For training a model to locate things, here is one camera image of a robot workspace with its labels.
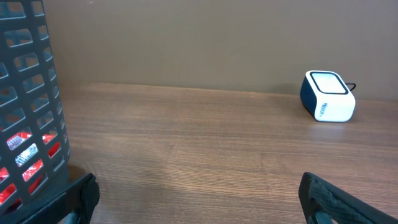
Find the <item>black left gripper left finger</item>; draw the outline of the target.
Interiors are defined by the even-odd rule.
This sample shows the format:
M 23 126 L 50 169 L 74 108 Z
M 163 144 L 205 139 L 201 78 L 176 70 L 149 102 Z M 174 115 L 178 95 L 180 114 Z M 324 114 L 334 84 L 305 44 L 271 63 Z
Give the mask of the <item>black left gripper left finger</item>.
M 86 174 L 57 194 L 1 217 L 1 223 L 89 223 L 100 200 L 96 177 Z

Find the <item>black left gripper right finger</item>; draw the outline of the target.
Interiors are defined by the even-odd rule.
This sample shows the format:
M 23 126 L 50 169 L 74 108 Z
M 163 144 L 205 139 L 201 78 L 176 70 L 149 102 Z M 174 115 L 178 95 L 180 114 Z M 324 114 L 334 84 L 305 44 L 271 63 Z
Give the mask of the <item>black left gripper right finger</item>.
M 396 218 L 310 172 L 303 174 L 298 196 L 307 223 L 397 223 Z

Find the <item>red snack bag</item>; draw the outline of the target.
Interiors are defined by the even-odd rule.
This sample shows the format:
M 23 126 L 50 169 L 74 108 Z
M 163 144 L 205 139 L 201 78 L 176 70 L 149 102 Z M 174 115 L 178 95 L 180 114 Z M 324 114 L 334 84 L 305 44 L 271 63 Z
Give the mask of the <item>red snack bag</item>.
M 13 135 L 11 138 L 7 140 L 7 145 L 10 150 L 14 150 L 17 146 L 22 144 L 24 141 L 31 137 L 31 133 L 28 132 L 19 132 Z M 55 136 L 52 134 L 44 134 L 42 136 L 42 140 L 45 144 L 49 143 Z M 48 151 L 49 158 L 53 157 L 61 149 L 60 143 L 56 142 Z M 32 156 L 38 153 L 38 148 L 35 143 L 31 144 L 27 149 L 25 149 L 22 153 L 20 153 L 16 158 L 15 162 L 20 167 L 29 161 Z M 38 159 L 35 161 L 27 170 L 22 174 L 22 178 L 25 182 L 27 182 L 36 172 L 38 172 L 44 163 L 42 159 Z M 1 168 L 1 182 L 9 177 L 9 173 L 5 167 Z M 33 193 L 34 190 L 38 187 L 39 183 L 43 179 L 43 176 L 40 176 L 33 184 L 29 187 L 29 192 Z M 16 187 L 14 184 L 10 184 L 3 191 L 1 191 L 1 205 L 16 191 Z

